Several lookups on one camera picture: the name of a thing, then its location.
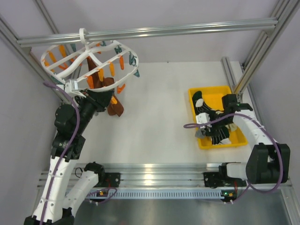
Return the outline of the white round clip hanger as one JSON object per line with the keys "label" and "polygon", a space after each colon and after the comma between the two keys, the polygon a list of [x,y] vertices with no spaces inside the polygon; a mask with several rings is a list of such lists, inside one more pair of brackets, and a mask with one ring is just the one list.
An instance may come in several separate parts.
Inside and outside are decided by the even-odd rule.
{"label": "white round clip hanger", "polygon": [[[64,84],[69,79],[78,82],[78,91],[71,92],[79,94],[83,89],[95,92],[116,90],[122,92],[126,86],[126,81],[135,76],[140,77],[139,58],[137,54],[128,46],[117,40],[81,42],[79,49],[74,49],[72,53],[66,52],[64,45],[52,45],[48,47],[40,58],[40,63],[45,72],[58,82],[58,86],[64,88]],[[90,57],[97,67],[92,71],[88,69],[87,58]],[[102,77],[112,77],[114,84],[91,89],[88,86],[87,78],[100,70]]]}

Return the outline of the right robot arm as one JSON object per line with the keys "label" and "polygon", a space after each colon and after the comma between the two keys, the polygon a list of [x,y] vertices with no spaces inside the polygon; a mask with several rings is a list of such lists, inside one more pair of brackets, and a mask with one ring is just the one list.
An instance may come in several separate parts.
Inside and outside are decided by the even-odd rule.
{"label": "right robot arm", "polygon": [[288,180],[290,148],[279,144],[257,120],[248,103],[240,103],[234,94],[222,97],[223,109],[213,110],[202,99],[195,103],[200,132],[213,145],[230,143],[229,130],[235,125],[245,136],[251,153],[247,162],[225,162],[221,165],[219,181],[229,186],[236,179],[254,184],[275,184]]}

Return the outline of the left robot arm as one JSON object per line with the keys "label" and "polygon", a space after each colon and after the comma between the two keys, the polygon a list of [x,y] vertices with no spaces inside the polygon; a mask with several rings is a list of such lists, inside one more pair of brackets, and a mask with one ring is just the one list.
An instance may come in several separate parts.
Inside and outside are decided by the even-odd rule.
{"label": "left robot arm", "polygon": [[94,186],[105,183],[105,169],[95,162],[88,163],[77,183],[68,189],[68,183],[83,149],[83,132],[95,113],[104,112],[114,92],[83,91],[55,112],[57,134],[52,143],[50,167],[46,184],[33,214],[26,225],[72,225],[81,204]]}

